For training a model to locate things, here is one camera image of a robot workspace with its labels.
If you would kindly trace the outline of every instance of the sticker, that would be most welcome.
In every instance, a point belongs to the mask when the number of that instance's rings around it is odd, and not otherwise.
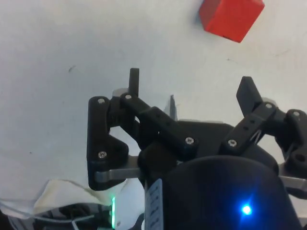
[[[158,179],[147,190],[145,196],[145,229],[163,230],[162,180]]]

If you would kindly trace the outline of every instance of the red block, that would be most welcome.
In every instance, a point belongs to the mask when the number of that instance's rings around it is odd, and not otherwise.
[[[263,8],[262,0],[205,0],[201,23],[205,31],[241,42]]]

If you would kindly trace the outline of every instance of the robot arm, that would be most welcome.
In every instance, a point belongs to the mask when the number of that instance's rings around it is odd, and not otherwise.
[[[235,127],[174,121],[138,95],[139,70],[131,69],[127,92],[89,101],[93,190],[139,178],[145,230],[301,229],[288,194],[307,199],[306,113],[264,102],[251,77],[243,77],[237,91],[244,118]],[[116,126],[138,143],[138,157],[109,134]],[[257,145],[265,134],[275,137],[284,164]]]

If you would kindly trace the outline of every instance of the white table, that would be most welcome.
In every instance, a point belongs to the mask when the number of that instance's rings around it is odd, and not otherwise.
[[[307,2],[265,1],[241,44],[203,31],[201,2],[3,1],[0,156],[16,173],[0,180],[1,197],[34,199],[48,178],[87,185],[87,102],[126,87],[131,67],[140,68],[140,97],[164,108],[174,94],[179,118],[235,125],[242,76],[281,109],[307,111]],[[272,139],[261,144],[281,162]],[[295,207],[307,215],[305,202]]]

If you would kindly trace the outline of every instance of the white wire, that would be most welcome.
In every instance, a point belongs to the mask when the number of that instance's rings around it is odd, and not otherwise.
[[[18,230],[17,227],[16,227],[16,225],[13,224],[13,222],[12,222],[12,220],[11,220],[10,217],[8,217],[8,220],[9,220],[9,223],[10,223],[11,227],[12,227],[14,230]]]
[[[79,228],[78,228],[78,226],[77,226],[77,224],[74,220],[71,222],[71,224],[72,224],[74,230],[79,230]]]
[[[33,216],[33,215],[30,215],[29,213],[26,213],[26,212],[22,212],[22,211],[19,211],[15,208],[12,208],[10,206],[7,206],[3,203],[0,203],[0,206],[3,206],[11,211],[14,211],[14,212],[17,212],[19,214],[22,214],[24,216],[27,216],[28,218],[34,218],[34,219],[38,219],[38,220],[43,220],[43,221],[46,221],[46,222],[51,222],[51,223],[62,223],[62,224],[67,224],[67,223],[72,223],[72,221],[75,221],[75,222],[78,222],[78,221],[82,221],[82,220],[87,220],[87,219],[91,219],[94,217],[94,215],[90,215],[90,216],[86,216],[86,217],[80,217],[80,218],[76,218],[76,219],[50,219],[50,218],[45,218],[45,217],[37,217],[37,216]]]

